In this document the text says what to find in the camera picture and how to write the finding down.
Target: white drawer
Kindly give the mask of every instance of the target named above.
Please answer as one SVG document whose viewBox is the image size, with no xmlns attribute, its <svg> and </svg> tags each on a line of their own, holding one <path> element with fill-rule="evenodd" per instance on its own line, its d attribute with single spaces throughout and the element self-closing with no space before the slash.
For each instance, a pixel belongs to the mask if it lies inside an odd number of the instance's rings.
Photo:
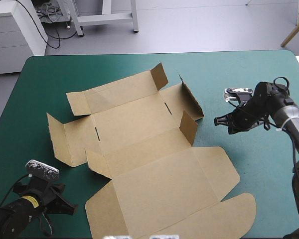
<svg viewBox="0 0 299 239">
<path fill-rule="evenodd" d="M 21 31 L 0 33 L 0 48 L 11 46 L 26 46 L 27 42 Z"/>
<path fill-rule="evenodd" d="M 20 31 L 19 26 L 12 16 L 0 17 L 0 32 Z"/>
<path fill-rule="evenodd" d="M 20 72 L 31 56 L 33 54 L 28 46 L 0 48 L 0 74 Z"/>
</svg>

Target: white table leg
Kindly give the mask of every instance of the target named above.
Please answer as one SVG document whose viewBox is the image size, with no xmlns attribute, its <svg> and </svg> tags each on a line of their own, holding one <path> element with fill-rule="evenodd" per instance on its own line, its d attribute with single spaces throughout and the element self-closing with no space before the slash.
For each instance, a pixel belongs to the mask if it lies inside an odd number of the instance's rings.
<svg viewBox="0 0 299 239">
<path fill-rule="evenodd" d="M 139 23 L 138 23 L 138 14 L 136 11 L 136 0 L 131 0 L 131 7 L 132 7 L 134 32 L 138 32 L 139 31 Z"/>
</svg>

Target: green table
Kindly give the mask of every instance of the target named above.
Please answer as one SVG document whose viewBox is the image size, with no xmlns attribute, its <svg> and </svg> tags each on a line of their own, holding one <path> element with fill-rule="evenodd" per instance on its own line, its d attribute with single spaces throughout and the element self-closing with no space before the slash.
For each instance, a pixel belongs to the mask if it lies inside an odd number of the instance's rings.
<svg viewBox="0 0 299 239">
<path fill-rule="evenodd" d="M 292 98 L 299 105 L 299 65 L 289 51 L 250 51 L 140 55 L 43 56 L 28 59 L 0 119 L 0 201 L 11 184 L 25 174 L 25 163 L 36 159 L 60 169 L 65 198 L 79 204 L 74 216 L 51 216 L 55 237 L 91 236 L 84 204 L 108 179 L 82 165 L 70 168 L 53 156 L 46 112 L 63 123 L 74 117 L 65 93 L 99 86 L 162 62 L 169 85 L 180 82 L 179 72 L 203 107 L 194 146 L 222 146 L 241 181 L 227 196 L 251 192 L 257 217 L 246 237 L 281 237 L 299 227 L 291 188 L 292 148 L 282 132 L 228 135 L 213 119 L 233 110 L 225 103 L 226 87 L 254 88 L 259 81 L 286 76 Z M 38 222 L 23 237 L 40 237 Z"/>
</svg>

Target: cardboard flap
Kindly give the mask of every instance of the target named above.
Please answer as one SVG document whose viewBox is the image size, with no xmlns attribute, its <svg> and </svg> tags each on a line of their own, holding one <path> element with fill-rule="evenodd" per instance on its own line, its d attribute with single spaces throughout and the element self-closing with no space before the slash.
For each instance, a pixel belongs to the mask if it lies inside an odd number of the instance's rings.
<svg viewBox="0 0 299 239">
<path fill-rule="evenodd" d="M 66 97 L 68 98 L 68 101 L 70 103 L 73 115 L 84 116 L 91 114 L 91 110 L 86 101 L 86 97 L 83 91 L 66 93 Z"/>
<path fill-rule="evenodd" d="M 49 122 L 49 131 L 53 144 L 54 156 L 60 161 L 73 167 L 70 150 L 68 147 L 64 124 L 60 123 L 50 114 L 46 113 Z"/>
<path fill-rule="evenodd" d="M 89 168 L 105 177 L 112 178 L 106 158 L 99 153 L 85 150 L 86 159 L 88 161 Z"/>
<path fill-rule="evenodd" d="M 112 179 L 133 238 L 218 203 L 191 148 Z"/>
<path fill-rule="evenodd" d="M 192 150 L 221 201 L 240 181 L 234 165 L 221 147 L 194 147 Z"/>
<path fill-rule="evenodd" d="M 150 70 L 157 90 L 160 90 L 162 87 L 166 86 L 168 83 L 167 76 L 165 74 L 163 65 L 159 63 L 153 69 Z"/>
<path fill-rule="evenodd" d="M 90 115 L 155 94 L 167 83 L 166 74 L 160 63 L 150 71 L 82 92 L 67 93 L 67 97 L 74 115 Z"/>
<path fill-rule="evenodd" d="M 255 217 L 255 198 L 250 193 L 243 193 L 200 210 L 185 220 L 153 234 L 177 234 L 181 239 L 237 239 L 250 230 Z"/>
<path fill-rule="evenodd" d="M 194 120 L 204 117 L 198 101 L 184 82 L 168 87 L 159 93 L 168 105 L 176 122 L 180 123 L 184 111 Z"/>
<path fill-rule="evenodd" d="M 86 202 L 85 210 L 94 239 L 129 235 L 112 181 Z"/>
<path fill-rule="evenodd" d="M 85 150 L 101 153 L 92 116 L 66 123 L 64 127 L 73 166 L 87 162 Z"/>
<path fill-rule="evenodd" d="M 187 148 L 191 148 L 188 140 L 178 128 L 174 128 L 158 136 L 106 154 L 102 159 L 97 158 L 97 160 L 106 159 L 109 175 L 116 177 Z M 100 167 L 101 165 L 90 168 L 95 172 L 107 176 L 105 175 L 107 172 L 103 170 L 104 167 L 102 169 Z"/>
<path fill-rule="evenodd" d="M 197 128 L 198 128 L 198 124 L 189 116 L 189 114 L 186 111 L 184 111 L 183 117 L 181 118 L 179 129 L 187 138 L 190 145 L 194 144 Z"/>
</svg>

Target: wooden chair leg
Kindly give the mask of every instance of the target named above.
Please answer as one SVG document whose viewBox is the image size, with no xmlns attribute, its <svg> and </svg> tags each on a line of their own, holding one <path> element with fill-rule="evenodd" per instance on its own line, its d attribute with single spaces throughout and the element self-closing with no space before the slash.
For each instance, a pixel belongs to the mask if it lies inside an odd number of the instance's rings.
<svg viewBox="0 0 299 239">
<path fill-rule="evenodd" d="M 299 32 L 299 24 L 293 29 L 293 31 L 281 43 L 281 47 L 285 47 L 298 32 Z"/>
</svg>

